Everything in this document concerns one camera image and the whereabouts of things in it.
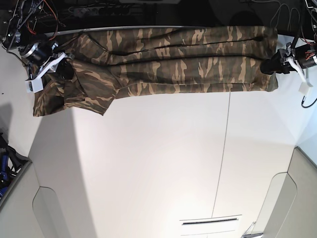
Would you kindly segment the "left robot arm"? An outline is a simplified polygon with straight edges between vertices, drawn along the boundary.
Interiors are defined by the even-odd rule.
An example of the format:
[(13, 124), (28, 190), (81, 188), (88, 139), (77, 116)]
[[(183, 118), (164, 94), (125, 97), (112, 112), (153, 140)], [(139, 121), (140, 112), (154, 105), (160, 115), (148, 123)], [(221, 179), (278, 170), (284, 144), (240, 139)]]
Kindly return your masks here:
[(285, 48), (277, 50), (271, 58), (261, 64), (261, 72), (272, 75), (273, 73), (289, 74), (316, 66), (317, 64), (317, 2), (304, 0), (302, 13), (299, 20), (298, 31), (292, 42)]

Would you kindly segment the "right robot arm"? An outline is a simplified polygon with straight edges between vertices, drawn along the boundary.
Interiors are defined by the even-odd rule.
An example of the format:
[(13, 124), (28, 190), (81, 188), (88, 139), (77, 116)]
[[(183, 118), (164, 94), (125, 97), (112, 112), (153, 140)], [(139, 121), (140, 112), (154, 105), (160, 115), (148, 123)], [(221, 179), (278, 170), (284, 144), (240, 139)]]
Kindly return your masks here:
[(27, 70), (28, 78), (55, 73), (70, 80), (74, 71), (57, 39), (64, 21), (73, 18), (73, 0), (2, 0), (0, 2), (0, 45)]

